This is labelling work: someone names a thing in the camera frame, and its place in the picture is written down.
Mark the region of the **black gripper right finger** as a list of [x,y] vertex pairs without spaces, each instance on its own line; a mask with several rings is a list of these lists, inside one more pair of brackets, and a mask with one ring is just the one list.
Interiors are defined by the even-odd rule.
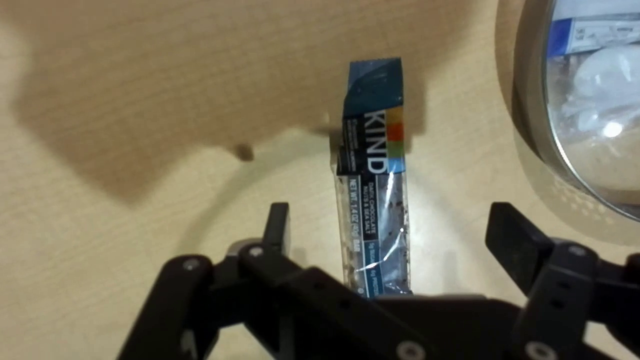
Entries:
[[527,297],[511,343],[517,360],[613,360],[585,343],[591,322],[640,355],[639,253],[623,264],[602,260],[544,235],[511,202],[491,206],[486,249]]

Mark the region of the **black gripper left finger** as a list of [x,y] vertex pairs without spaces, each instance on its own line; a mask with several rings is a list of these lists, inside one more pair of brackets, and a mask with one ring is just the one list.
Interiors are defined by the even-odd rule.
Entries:
[[274,202],[265,233],[232,244],[223,262],[169,260],[116,360],[207,360],[236,325],[277,360],[428,360],[406,322],[284,255],[289,212]]

